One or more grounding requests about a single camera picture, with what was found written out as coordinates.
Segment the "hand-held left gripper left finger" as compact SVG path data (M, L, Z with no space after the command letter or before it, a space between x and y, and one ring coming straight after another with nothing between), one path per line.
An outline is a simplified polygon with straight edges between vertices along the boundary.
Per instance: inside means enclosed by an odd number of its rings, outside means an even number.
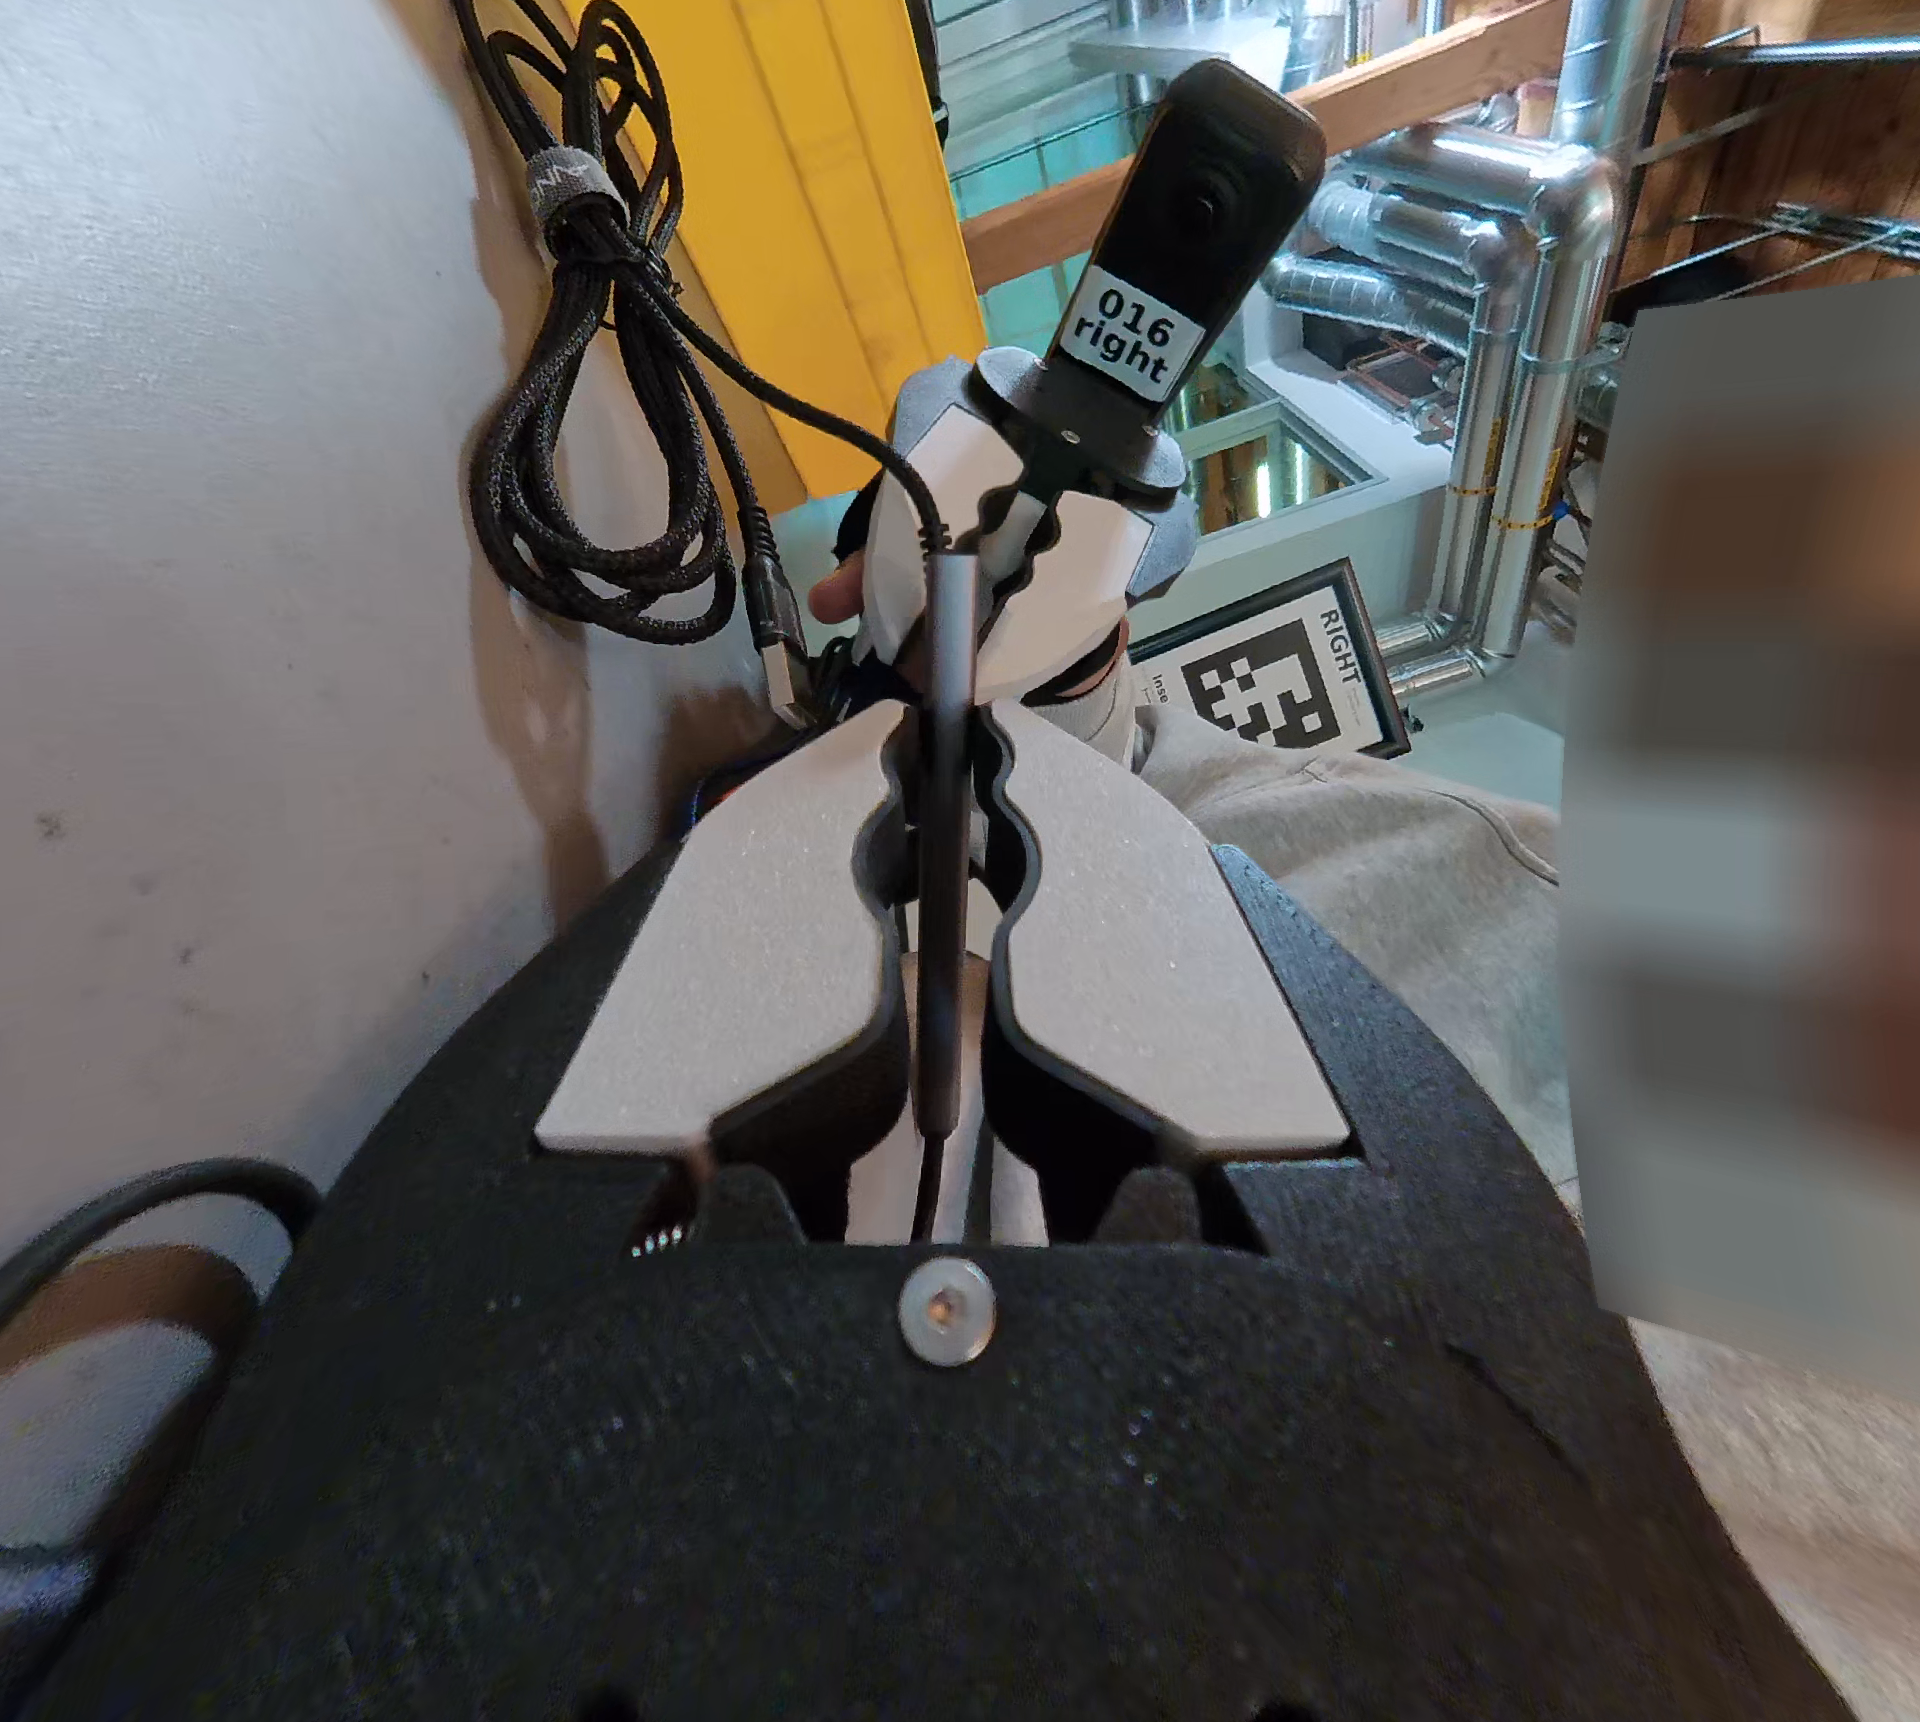
M537 1121L555 1153L854 1159L900 1117L902 701L684 839Z

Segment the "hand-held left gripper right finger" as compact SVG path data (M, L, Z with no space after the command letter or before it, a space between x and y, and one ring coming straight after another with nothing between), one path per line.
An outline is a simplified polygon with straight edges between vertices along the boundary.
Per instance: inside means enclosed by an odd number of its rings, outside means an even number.
M1349 1121L1204 836L1037 709L982 723L1030 865L994 931L1015 1051L1169 1159L1336 1153Z

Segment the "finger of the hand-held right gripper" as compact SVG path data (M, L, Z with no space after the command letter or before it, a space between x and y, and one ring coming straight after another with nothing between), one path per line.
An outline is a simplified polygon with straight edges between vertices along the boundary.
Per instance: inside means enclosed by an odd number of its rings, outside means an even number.
M983 696L1025 696L1037 685L1030 632L1015 625L1016 593L1033 576L1037 498L1021 491L1021 455L989 418L963 401L948 406L905 452L927 485L951 544L977 550L977 681ZM887 474L870 519L861 576L861 625L870 652L900 667L927 604L919 512Z
M975 659L975 701L1022 699L1103 645L1125 614L1125 589L1153 523L1089 491L1063 491L1060 534L1033 548Z

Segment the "grey usb hub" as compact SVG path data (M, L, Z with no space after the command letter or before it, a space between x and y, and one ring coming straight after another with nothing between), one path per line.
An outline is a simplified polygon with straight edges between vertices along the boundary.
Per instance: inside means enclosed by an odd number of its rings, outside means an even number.
M927 557L924 579L914 1113L924 1152L934 1153L952 1134L961 1102L977 558L961 550L935 550Z

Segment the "person's right forearm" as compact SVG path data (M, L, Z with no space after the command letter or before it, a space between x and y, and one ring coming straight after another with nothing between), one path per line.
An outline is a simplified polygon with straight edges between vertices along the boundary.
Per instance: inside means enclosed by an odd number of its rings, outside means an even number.
M1132 671L1132 618L1022 703L1106 761L1139 772L1139 692Z

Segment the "white desk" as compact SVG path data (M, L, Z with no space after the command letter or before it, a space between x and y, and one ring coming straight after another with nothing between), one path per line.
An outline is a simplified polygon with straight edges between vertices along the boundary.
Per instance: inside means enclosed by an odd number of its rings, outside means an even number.
M772 731L743 622L480 557L541 302L446 0L3 0L5 1254L158 1165L330 1184Z

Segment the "person's right hand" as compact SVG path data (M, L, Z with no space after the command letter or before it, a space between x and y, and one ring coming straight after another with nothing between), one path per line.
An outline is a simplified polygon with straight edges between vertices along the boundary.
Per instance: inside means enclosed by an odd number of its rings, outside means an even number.
M874 652L861 612L870 534L884 488L887 477L874 474L847 501L836 519L831 569L814 580L804 604L817 622L836 628L822 656L843 656L847 664L871 671L884 685L894 685L898 671Z

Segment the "grey sweatshirt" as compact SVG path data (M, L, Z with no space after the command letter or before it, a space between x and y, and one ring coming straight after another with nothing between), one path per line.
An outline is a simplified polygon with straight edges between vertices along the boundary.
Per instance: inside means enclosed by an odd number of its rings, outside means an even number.
M1137 772L1423 1015L1580 1207L1556 817L1401 762L1142 708ZM1631 1323L1719 1518L1860 1719L1918 1717L1918 1402Z

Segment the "framed black white marker sign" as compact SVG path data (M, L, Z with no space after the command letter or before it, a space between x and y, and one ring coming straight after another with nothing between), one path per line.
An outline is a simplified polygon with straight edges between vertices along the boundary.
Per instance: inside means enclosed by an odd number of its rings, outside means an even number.
M1371 758L1411 749L1345 557L1134 640L1128 659L1142 708L1190 708L1251 747Z

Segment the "wooden railing beam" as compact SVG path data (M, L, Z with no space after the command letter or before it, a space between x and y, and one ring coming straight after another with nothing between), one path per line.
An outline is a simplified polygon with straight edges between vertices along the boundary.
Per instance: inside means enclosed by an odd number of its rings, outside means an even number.
M1556 73L1570 0L1528 0L1476 13L1292 95L1329 154L1420 126L1503 86ZM961 227L975 292L1092 248L1132 174L1128 158L1000 203Z

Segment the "yellow folding panel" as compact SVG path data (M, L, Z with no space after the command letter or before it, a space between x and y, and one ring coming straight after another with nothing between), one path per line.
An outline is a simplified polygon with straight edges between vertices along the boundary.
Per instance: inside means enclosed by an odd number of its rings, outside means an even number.
M615 3L662 69L681 243L736 353L880 432L914 369L983 343L905 3Z

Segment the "silver duct pipes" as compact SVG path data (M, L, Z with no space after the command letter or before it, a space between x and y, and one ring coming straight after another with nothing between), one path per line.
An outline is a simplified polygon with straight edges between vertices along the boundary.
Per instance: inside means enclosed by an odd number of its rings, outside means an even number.
M1329 255L1278 255L1264 292L1461 355L1429 600L1378 632L1401 701L1517 656L1619 231L1584 144L1426 123L1349 150L1306 213Z

